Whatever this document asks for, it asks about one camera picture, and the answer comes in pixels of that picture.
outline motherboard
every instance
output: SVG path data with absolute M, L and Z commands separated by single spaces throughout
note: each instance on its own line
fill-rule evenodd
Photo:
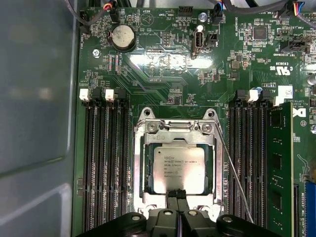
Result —
M 316 30 L 219 7 L 117 8 L 81 28 L 73 236 L 174 189 L 212 220 L 316 235 Z

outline dimm slot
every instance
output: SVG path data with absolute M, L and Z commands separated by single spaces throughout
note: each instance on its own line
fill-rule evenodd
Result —
M 120 163 L 120 197 L 119 207 L 120 215 L 124 215 L 127 212 L 126 201 L 127 201 L 127 161 L 128 161 L 128 144 L 129 144 L 129 114 L 128 107 L 122 104 L 121 109 L 121 163 Z
M 246 128 L 248 126 L 247 124 L 247 119 L 246 119 L 246 114 L 247 114 L 247 108 L 242 108 L 241 110 L 241 118 L 240 118 L 240 184 L 242 187 L 242 190 L 244 190 L 244 194 L 247 196 L 247 188 L 246 188 L 246 140 L 248 138 L 248 133 L 246 133 Z M 245 219 L 245 209 L 244 209 L 244 204 L 242 201 L 242 198 L 240 196 L 239 198 L 239 209 L 240 209 L 240 218 Z
M 90 208 L 90 170 L 91 170 L 91 151 L 92 151 L 92 122 L 93 122 L 93 109 L 85 109 L 85 138 L 84 138 L 84 194 L 83 194 L 83 231 L 89 230 L 89 208 Z
M 229 134 L 229 142 L 228 142 L 228 150 L 231 155 L 231 159 L 234 160 L 234 138 L 235 138 L 235 131 L 234 131 L 234 113 L 235 109 L 231 108 L 229 110 L 229 116 L 228 116 L 228 134 Z M 233 175 L 232 170 L 229 165 L 229 182 L 228 182 L 228 213 L 233 214 L 234 213 L 234 184 L 233 184 Z

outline green circuit board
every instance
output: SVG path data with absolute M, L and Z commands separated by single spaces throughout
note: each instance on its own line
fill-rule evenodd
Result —
M 85 12 L 92 17 L 101 8 L 88 8 Z M 205 12 L 208 20 L 201 23 L 198 15 Z M 316 135 L 311 127 L 316 124 L 316 102 L 313 88 L 307 84 L 309 75 L 316 71 L 316 31 L 298 19 L 277 19 L 275 13 L 264 12 L 254 15 L 235 15 L 224 12 L 219 25 L 213 25 L 210 9 L 193 9 L 192 17 L 178 17 L 178 9 L 166 8 L 120 8 L 120 24 L 129 25 L 136 34 L 136 47 L 133 51 L 122 53 L 113 48 L 108 41 L 108 32 L 113 24 L 108 13 L 90 27 L 90 34 L 80 35 L 78 93 L 80 89 L 89 91 L 100 88 L 104 97 L 104 88 L 120 88 L 126 91 L 128 98 L 128 193 L 133 192 L 130 184 L 133 178 L 133 126 L 138 121 L 144 107 L 151 107 L 157 118 L 200 119 L 208 108 L 217 112 L 224 136 L 227 137 L 228 102 L 235 96 L 236 90 L 250 90 L 260 87 L 269 90 L 271 96 L 281 96 L 291 106 L 285 106 L 293 119 L 284 117 L 284 129 L 278 136 L 293 137 L 286 142 L 288 150 L 279 153 L 288 160 L 282 160 L 286 178 L 293 179 L 284 183 L 274 182 L 269 171 L 268 185 L 275 192 L 284 195 L 293 194 L 293 185 L 298 190 L 298 213 L 296 222 L 298 235 L 294 235 L 293 223 L 289 223 L 291 197 L 283 197 L 282 208 L 277 210 L 269 206 L 268 229 L 284 237 L 304 237 L 305 231 L 305 181 L 311 179 L 316 169 Z M 316 20 L 316 14 L 304 14 Z M 192 35 L 197 25 L 204 25 L 204 35 L 215 34 L 217 41 L 206 47 L 197 58 L 192 58 Z M 295 39 L 306 40 L 308 50 L 304 52 L 280 50 L 281 45 Z M 98 49 L 101 56 L 93 57 Z M 73 235 L 84 230 L 84 156 L 85 128 L 87 110 L 78 99 L 76 159 L 74 181 Z M 278 133 L 277 128 L 269 128 Z M 279 147 L 270 144 L 273 150 Z M 133 210 L 132 199 L 128 196 L 127 211 Z M 114 207 L 114 216 L 120 215 Z

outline cable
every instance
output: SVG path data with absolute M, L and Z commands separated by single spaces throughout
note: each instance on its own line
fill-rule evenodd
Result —
M 308 24 L 310 27 L 316 29 L 316 24 L 309 21 L 307 18 L 305 18 L 304 16 L 302 16 L 301 14 L 298 14 L 296 16 L 298 19 L 300 19 L 301 21 L 305 22 L 306 24 Z
M 235 167 L 234 167 L 232 158 L 231 158 L 231 156 L 229 155 L 229 151 L 228 151 L 228 149 L 227 149 L 227 147 L 226 147 L 226 144 L 225 144 L 223 135 L 222 135 L 222 133 L 220 132 L 220 128 L 219 128 L 219 126 L 218 126 L 218 124 L 217 124 L 216 122 L 215 122 L 215 127 L 216 127 L 216 129 L 217 129 L 217 131 L 218 131 L 218 133 L 219 133 L 219 137 L 220 137 L 220 139 L 221 139 L 221 142 L 223 143 L 225 152 L 226 152 L 226 154 L 227 154 L 227 156 L 228 156 L 229 164 L 230 164 L 230 166 L 231 166 L 231 168 L 232 168 L 235 181 L 237 182 L 237 186 L 238 186 L 238 189 L 239 189 L 239 191 L 240 191 L 240 195 L 241 195 L 241 198 L 242 198 L 242 201 L 243 201 L 243 205 L 244 205 L 244 207 L 245 207 L 245 211 L 246 211 L 247 217 L 248 217 L 248 219 L 249 219 L 249 222 L 253 223 L 253 219 L 251 218 L 251 214 L 250 214 L 250 210 L 249 210 L 247 198 L 246 198 L 245 193 L 244 193 L 244 191 L 243 191 L 243 189 L 242 189 L 241 183 L 240 183 L 240 181 L 239 181 L 239 179 L 238 179 L 237 172 L 236 172 L 236 170 L 235 170 Z
M 144 7 L 145 0 L 137 0 L 136 7 Z
M 275 3 L 271 3 L 265 6 L 257 6 L 252 8 L 242 8 L 235 7 L 232 5 L 231 0 L 223 0 L 223 4 L 225 5 L 227 11 L 235 13 L 235 14 L 244 14 L 250 15 L 255 13 L 260 13 L 264 11 L 278 11 L 284 7 L 284 5 L 288 2 L 288 0 L 281 0 Z
M 132 4 L 130 4 L 129 0 L 124 0 L 123 4 L 124 4 L 124 7 L 132 7 Z
M 71 14 L 82 24 L 84 24 L 85 26 L 91 26 L 94 23 L 96 23 L 105 13 L 105 10 L 101 10 L 100 12 L 98 12 L 91 21 L 86 21 L 83 20 L 74 10 L 73 6 L 71 6 L 71 3 L 69 2 L 69 0 L 64 0 L 68 10 L 71 12 Z
M 257 7 L 258 4 L 254 0 L 245 0 L 249 7 Z

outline ram slot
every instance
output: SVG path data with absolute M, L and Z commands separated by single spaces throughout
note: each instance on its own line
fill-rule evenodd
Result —
M 240 180 L 241 177 L 241 141 L 242 141 L 242 131 L 241 131 L 241 108 L 236 108 L 235 119 L 234 119 L 234 126 L 235 126 L 235 160 L 234 160 L 234 167 L 237 172 L 237 178 Z M 239 188 L 237 186 L 236 181 L 234 181 L 234 206 L 235 206 L 235 216 L 241 217 L 241 197 Z
M 110 199 L 109 155 L 110 155 L 110 112 L 109 106 L 105 107 L 104 116 L 104 142 L 103 142 L 103 176 L 102 176 L 102 224 L 109 221 L 108 206 Z
M 107 195 L 107 221 L 115 217 L 115 164 L 116 164 L 116 127 L 117 127 L 117 108 L 109 108 L 109 147 L 107 149 L 108 157 L 108 195 Z
M 99 109 L 99 153 L 98 153 L 98 168 L 97 168 L 97 196 L 96 196 L 96 213 L 97 213 L 97 225 L 102 225 L 104 223 L 104 185 L 106 185 L 106 180 L 104 180 L 105 171 L 105 143 L 106 143 L 106 108 L 100 107 Z
M 248 108 L 242 108 L 240 112 L 240 157 L 239 157 L 239 166 L 240 166 L 240 184 L 242 187 L 242 190 L 244 191 L 244 194 L 247 196 L 247 188 L 246 188 L 246 183 L 247 183 L 247 172 L 246 172 L 246 150 L 248 144 L 246 144 L 247 138 L 248 138 L 248 133 L 247 133 L 247 119 L 246 119 L 246 114 L 248 113 Z M 244 209 L 244 204 L 242 201 L 242 198 L 239 193 L 239 210 L 240 210 L 240 218 L 245 219 L 245 209 Z
M 251 217 L 253 218 L 254 222 L 256 219 L 256 109 L 249 108 L 249 113 L 247 115 L 248 126 L 247 126 L 247 159 L 248 159 L 248 205 Z
M 91 158 L 92 158 L 92 134 L 93 134 L 94 108 L 85 109 L 85 138 L 84 138 L 84 194 L 83 194 L 83 231 L 90 230 L 90 186 L 91 186 Z
M 119 175 L 119 214 L 124 215 L 127 213 L 127 171 L 128 171 L 128 144 L 129 144 L 129 114 L 126 104 L 121 105 L 121 126 L 120 126 L 120 146 L 121 146 L 121 159 L 120 159 L 120 175 Z
M 267 142 L 267 111 L 258 109 L 257 122 L 257 225 L 264 227 L 266 209 L 266 142 Z
M 234 161 L 234 142 L 235 142 L 235 127 L 234 127 L 235 109 L 230 108 L 228 114 L 228 151 L 232 161 Z M 229 165 L 228 176 L 228 213 L 234 213 L 234 177 L 232 174 L 231 166 Z

